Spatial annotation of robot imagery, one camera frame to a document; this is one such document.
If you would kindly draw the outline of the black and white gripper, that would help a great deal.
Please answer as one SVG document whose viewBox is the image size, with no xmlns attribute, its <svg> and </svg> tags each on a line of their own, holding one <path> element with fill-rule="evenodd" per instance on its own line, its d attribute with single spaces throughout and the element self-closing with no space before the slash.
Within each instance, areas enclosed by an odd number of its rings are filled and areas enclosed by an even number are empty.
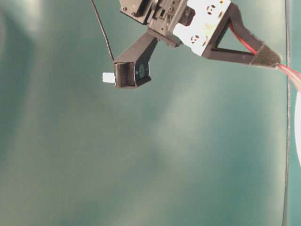
<svg viewBox="0 0 301 226">
<path fill-rule="evenodd" d="M 230 0 L 165 0 L 148 27 L 207 59 L 277 68 L 281 56 L 249 31 Z"/>
</svg>

